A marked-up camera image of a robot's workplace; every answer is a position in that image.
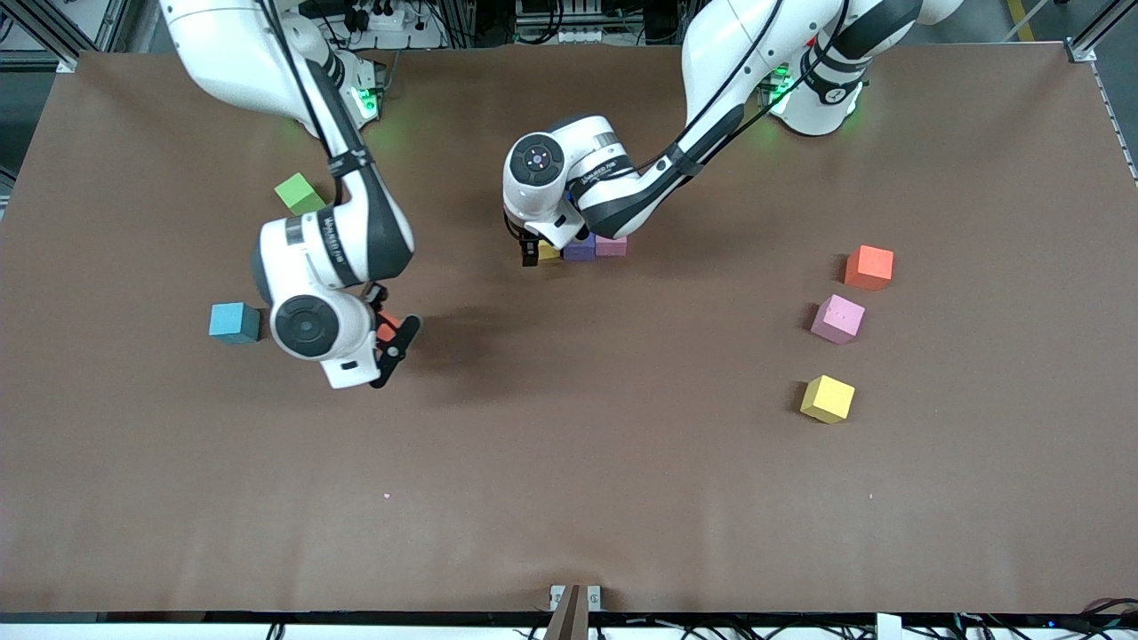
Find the purple cube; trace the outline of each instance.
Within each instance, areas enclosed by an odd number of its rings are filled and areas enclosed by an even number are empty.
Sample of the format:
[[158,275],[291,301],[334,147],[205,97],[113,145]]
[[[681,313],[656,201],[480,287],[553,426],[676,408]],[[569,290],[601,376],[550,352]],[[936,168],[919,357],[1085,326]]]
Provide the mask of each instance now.
[[628,249],[628,236],[617,240],[596,237],[596,255],[599,257],[624,256]]
[[574,262],[596,260],[596,236],[589,233],[587,238],[579,243],[569,243],[561,249],[561,259]]
[[818,307],[810,331],[836,344],[846,344],[853,339],[861,326],[865,307],[855,304],[842,296],[833,295]]

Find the pink cube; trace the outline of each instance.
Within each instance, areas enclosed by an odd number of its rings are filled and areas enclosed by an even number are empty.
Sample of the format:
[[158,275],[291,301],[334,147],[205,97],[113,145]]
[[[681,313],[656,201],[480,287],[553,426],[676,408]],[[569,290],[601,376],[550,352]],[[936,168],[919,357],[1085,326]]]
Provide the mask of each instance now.
[[619,238],[617,240],[610,240],[609,238],[596,237],[596,256],[597,257],[613,257],[624,256],[628,251],[628,236]]
[[810,331],[832,343],[846,344],[857,335],[863,315],[864,306],[833,295],[818,307],[818,315],[815,317]]

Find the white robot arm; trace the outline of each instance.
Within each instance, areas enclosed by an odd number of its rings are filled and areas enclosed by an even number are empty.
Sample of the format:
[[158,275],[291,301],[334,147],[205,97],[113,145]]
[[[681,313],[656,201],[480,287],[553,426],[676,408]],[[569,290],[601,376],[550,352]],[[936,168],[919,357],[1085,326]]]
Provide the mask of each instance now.
[[325,65],[292,44],[315,27],[299,17],[279,19],[273,0],[163,6],[179,56],[198,85],[225,102],[304,123],[328,153],[337,200],[341,180],[351,194],[346,203],[262,227],[253,276],[271,306],[273,338],[289,354],[320,362],[335,388],[382,386],[418,331],[418,319],[407,318],[394,339],[377,345],[386,296],[377,286],[369,288],[370,300],[341,289],[398,276],[414,240]]
[[[934,22],[960,0],[930,3],[939,5],[927,11]],[[562,248],[588,231],[620,238],[640,228],[742,132],[748,97],[783,63],[799,59],[794,87],[805,81],[789,92],[783,120],[805,134],[833,131],[852,110],[872,56],[900,40],[918,14],[921,0],[712,0],[684,36],[687,124],[650,163],[635,167],[600,115],[563,120],[513,145],[502,198],[522,263],[536,263],[539,238]]]

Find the yellow cube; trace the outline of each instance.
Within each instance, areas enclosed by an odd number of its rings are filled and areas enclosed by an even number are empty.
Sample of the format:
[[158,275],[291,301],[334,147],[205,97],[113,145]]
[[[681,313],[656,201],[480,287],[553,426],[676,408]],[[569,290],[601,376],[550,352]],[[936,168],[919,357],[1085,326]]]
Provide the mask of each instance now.
[[559,257],[561,257],[561,252],[556,247],[545,240],[538,240],[537,260],[556,260]]
[[807,385],[800,411],[833,425],[849,417],[852,401],[853,387],[830,376],[820,376]]

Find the blue cube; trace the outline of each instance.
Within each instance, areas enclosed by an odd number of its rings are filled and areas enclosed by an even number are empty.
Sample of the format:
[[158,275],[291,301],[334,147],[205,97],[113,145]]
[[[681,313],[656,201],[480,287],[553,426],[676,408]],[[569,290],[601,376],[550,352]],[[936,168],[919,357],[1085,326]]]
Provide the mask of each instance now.
[[561,259],[576,262],[596,260],[596,236],[589,233],[579,243],[569,243],[566,248],[561,249]]
[[249,344],[261,337],[261,313],[241,302],[215,304],[209,312],[209,337],[225,344]]

